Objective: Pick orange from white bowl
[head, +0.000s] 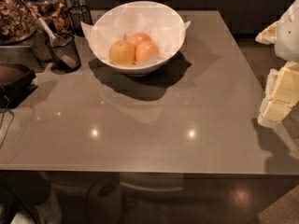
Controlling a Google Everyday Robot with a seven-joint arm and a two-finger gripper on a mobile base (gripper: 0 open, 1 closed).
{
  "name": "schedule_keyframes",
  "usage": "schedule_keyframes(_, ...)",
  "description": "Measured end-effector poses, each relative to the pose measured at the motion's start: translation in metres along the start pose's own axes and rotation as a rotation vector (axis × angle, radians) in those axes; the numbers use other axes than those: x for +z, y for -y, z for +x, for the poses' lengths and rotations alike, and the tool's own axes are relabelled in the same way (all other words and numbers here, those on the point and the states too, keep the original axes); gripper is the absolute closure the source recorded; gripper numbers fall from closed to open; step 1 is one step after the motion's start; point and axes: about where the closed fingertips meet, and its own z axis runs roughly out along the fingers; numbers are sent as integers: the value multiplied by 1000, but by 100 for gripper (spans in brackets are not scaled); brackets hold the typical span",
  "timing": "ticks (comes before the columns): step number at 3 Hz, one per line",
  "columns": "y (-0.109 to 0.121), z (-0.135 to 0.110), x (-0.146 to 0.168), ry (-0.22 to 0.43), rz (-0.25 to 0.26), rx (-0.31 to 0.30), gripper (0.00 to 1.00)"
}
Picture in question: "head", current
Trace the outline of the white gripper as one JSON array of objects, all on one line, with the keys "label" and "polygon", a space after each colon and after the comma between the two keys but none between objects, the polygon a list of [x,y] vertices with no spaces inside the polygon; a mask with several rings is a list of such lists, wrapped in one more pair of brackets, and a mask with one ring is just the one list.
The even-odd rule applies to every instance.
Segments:
[{"label": "white gripper", "polygon": [[255,41],[275,44],[276,55],[287,61],[280,70],[270,70],[258,116],[260,125],[275,127],[299,102],[299,0],[290,5],[279,21],[258,33]]}]

